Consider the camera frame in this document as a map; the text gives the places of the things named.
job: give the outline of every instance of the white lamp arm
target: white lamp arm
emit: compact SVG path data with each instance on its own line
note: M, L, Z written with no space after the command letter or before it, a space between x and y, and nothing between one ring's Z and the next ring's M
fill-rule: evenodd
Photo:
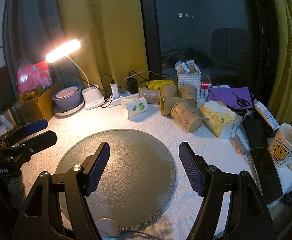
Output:
M70 59L70 60L76 65L76 67L79 68L79 70L83 73L83 75L85 76L85 78L86 78L86 80L87 80L88 87L90 88L89 80L88 80L86 74L84 73L84 71L83 71L83 70L77 65L77 63L76 63L71 57L69 57L68 55L66 55L66 57L67 57L68 59Z

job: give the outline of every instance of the gray bowl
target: gray bowl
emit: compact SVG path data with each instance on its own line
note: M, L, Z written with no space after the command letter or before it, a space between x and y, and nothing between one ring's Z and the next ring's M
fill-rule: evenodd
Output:
M54 100L62 110L71 110L74 109L80 102L81 98L81 86L76 86L78 90L73 94L66 96L64 98L57 98L56 95L60 92L58 91L52 96L52 100Z

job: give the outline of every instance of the plastic basket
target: plastic basket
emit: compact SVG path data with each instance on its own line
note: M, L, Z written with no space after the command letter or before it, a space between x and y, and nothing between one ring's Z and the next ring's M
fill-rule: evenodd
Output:
M193 86L197 89L197 98L200 98L200 75L201 73L177 73L178 88L183 86Z

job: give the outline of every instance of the desk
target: desk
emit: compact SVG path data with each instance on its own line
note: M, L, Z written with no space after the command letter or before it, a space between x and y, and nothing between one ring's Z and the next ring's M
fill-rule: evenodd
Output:
M57 134L56 145L34 155L31 161L22 166L23 181L28 194L37 176L42 171L55 173L62 156L78 141L97 132L109 129L135 129L146 132L160 140L170 151L176 166L176 187L164 214L144 231L163 239L186 239L202 203L200 196L190 186L187 175L178 157L178 147L187 141L197 155L204 157L207 164L220 170L239 174L242 170L251 173L250 167L241 155L237 155L229 140L221 140L203 124L193 134L186 133L174 124L170 116L161 116L157 104L150 104L146 112L125 119L121 106L101 107L86 110L66 117L54 116L47 130ZM242 131L238 131L241 140L248 148ZM223 231L226 224L230 194L224 194L221 215L216 233Z

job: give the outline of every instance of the black charger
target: black charger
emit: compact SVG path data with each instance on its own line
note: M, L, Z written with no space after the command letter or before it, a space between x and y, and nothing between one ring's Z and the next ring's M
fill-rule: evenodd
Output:
M128 91L130 92L131 95L138 93L137 79L128 78L127 85L128 85Z

